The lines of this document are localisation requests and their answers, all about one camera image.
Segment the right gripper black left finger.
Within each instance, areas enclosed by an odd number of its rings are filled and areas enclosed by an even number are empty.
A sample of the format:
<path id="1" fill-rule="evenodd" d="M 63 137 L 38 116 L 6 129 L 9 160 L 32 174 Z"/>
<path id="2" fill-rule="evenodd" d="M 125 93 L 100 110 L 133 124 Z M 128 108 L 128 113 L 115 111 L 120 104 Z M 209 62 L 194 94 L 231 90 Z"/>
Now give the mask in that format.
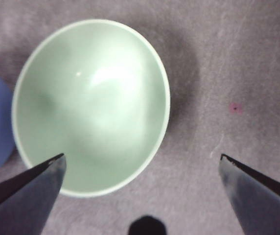
<path id="1" fill-rule="evenodd" d="M 0 235 L 39 235 L 60 192 L 66 157 L 58 154 L 0 183 Z"/>

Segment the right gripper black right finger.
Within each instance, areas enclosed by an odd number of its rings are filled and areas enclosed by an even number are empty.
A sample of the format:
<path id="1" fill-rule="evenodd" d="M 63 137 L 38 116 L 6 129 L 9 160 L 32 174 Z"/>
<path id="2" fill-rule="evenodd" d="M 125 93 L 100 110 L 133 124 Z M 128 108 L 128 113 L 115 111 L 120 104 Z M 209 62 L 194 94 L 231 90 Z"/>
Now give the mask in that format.
<path id="1" fill-rule="evenodd" d="M 222 154 L 219 175 L 246 235 L 280 235 L 280 182 Z"/>

